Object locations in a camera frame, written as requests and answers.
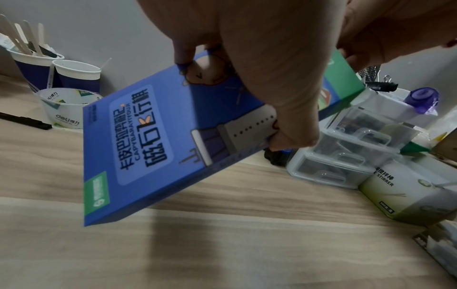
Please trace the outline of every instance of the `purple lid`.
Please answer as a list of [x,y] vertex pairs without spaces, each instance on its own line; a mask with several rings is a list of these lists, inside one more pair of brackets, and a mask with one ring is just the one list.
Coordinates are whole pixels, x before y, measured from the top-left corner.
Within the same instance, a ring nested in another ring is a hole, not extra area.
[[437,106],[439,92],[431,87],[423,87],[413,90],[405,99],[405,103],[413,106],[418,114],[425,114]]

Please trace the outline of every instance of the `plastic storage box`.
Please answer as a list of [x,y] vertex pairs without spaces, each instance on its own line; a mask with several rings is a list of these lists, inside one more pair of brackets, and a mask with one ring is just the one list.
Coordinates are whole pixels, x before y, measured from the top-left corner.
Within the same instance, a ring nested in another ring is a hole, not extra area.
[[313,155],[307,149],[299,149],[286,169],[295,178],[346,189],[357,189],[359,184],[373,174],[370,170],[358,171],[337,166],[326,158]]
[[354,136],[325,129],[321,129],[319,143],[308,151],[311,155],[318,154],[326,162],[371,172],[375,172],[377,167],[400,152],[398,149],[363,142]]
[[340,112],[328,129],[363,142],[394,149],[401,149],[419,133],[411,125],[397,123],[358,107]]

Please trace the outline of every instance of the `paper cup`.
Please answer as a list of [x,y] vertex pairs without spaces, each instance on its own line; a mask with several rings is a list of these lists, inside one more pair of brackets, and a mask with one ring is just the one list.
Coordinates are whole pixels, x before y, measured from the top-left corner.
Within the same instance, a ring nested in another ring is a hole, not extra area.
[[16,48],[8,50],[16,65],[29,83],[33,92],[53,87],[62,87],[52,62],[55,58],[26,55],[15,51]]
[[100,93],[101,70],[84,62],[73,60],[54,60],[62,86],[78,90],[88,90]]
[[68,129],[81,129],[82,108],[102,98],[94,92],[68,88],[40,90],[37,95],[52,123]]

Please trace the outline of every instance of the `box label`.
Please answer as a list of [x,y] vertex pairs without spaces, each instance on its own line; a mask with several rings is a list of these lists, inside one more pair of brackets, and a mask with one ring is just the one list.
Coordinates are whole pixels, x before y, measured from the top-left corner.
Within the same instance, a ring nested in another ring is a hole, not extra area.
[[157,106],[146,85],[109,106],[116,177],[127,185],[173,161],[173,152]]
[[108,181],[103,172],[84,183],[84,215],[109,204]]

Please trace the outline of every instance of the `wooden desk surface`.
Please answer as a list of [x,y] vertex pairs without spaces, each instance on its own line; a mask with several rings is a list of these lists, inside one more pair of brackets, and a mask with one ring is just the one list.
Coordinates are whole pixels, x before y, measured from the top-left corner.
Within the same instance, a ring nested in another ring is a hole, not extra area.
[[[44,119],[0,79],[0,111]],[[0,120],[1,289],[441,289],[457,283],[360,192],[261,153],[122,221],[83,228],[82,135]]]

